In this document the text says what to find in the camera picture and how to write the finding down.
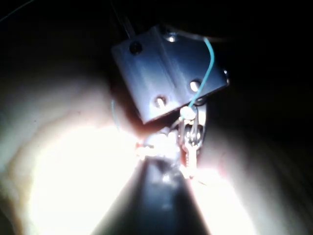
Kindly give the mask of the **left arm needle driver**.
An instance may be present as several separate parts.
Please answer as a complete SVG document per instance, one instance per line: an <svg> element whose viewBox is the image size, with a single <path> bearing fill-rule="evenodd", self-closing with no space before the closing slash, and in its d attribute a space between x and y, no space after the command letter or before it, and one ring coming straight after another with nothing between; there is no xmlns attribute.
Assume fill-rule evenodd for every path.
<svg viewBox="0 0 313 235"><path fill-rule="evenodd" d="M183 146L191 143L201 146L206 131L207 104L196 103L191 107L183 106L179 114L179 144Z"/></svg>

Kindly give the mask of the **right arm needle driver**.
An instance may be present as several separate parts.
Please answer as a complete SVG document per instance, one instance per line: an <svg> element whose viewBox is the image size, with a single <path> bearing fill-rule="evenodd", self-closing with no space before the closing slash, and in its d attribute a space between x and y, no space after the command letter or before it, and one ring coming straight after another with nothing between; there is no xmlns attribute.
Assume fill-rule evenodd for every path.
<svg viewBox="0 0 313 235"><path fill-rule="evenodd" d="M179 163L181 150L177 131L160 131L148 136L139 144L139 158Z"/></svg>

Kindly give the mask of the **left arm needle driver jaw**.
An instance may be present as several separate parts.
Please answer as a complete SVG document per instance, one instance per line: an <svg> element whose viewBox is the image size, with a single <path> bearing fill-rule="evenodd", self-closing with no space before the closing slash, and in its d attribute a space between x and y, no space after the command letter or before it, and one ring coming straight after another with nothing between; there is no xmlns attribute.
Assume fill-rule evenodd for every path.
<svg viewBox="0 0 313 235"><path fill-rule="evenodd" d="M182 149L185 152L185 165L180 167L184 178L194 178L197 173L197 152L199 145L195 143L184 143Z"/></svg>

